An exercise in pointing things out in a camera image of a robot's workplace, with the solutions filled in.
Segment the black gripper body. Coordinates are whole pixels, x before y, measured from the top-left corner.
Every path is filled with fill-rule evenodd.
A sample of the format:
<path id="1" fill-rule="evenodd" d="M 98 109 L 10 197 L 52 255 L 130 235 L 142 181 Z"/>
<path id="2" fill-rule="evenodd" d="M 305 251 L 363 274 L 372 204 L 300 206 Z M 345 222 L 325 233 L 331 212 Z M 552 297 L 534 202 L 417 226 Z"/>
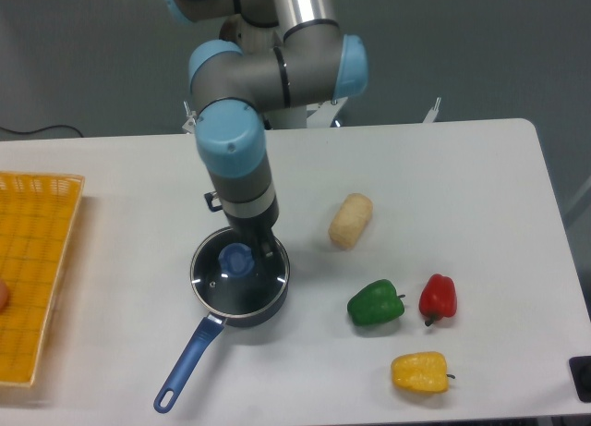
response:
<path id="1" fill-rule="evenodd" d="M 279 210 L 269 208 L 263 213 L 248 218 L 238 218 L 230 213 L 225 213 L 225 216 L 241 239 L 252 249 L 258 249 L 259 237 L 263 234 L 273 234 L 272 227 L 278 219 Z"/>

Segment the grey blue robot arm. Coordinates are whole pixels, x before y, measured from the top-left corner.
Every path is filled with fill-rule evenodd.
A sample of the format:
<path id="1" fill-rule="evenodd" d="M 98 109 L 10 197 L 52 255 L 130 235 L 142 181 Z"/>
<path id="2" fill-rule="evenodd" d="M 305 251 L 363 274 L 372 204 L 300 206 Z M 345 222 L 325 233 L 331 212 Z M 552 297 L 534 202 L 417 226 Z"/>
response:
<path id="1" fill-rule="evenodd" d="M 230 226 L 257 254 L 275 250 L 278 203 L 266 150 L 269 112 L 349 98 L 368 85 L 361 39 L 344 34 L 332 0 L 165 0 L 190 22 L 237 15 L 278 41 L 248 52 L 238 40 L 201 44 L 188 63 L 197 149 Z"/>

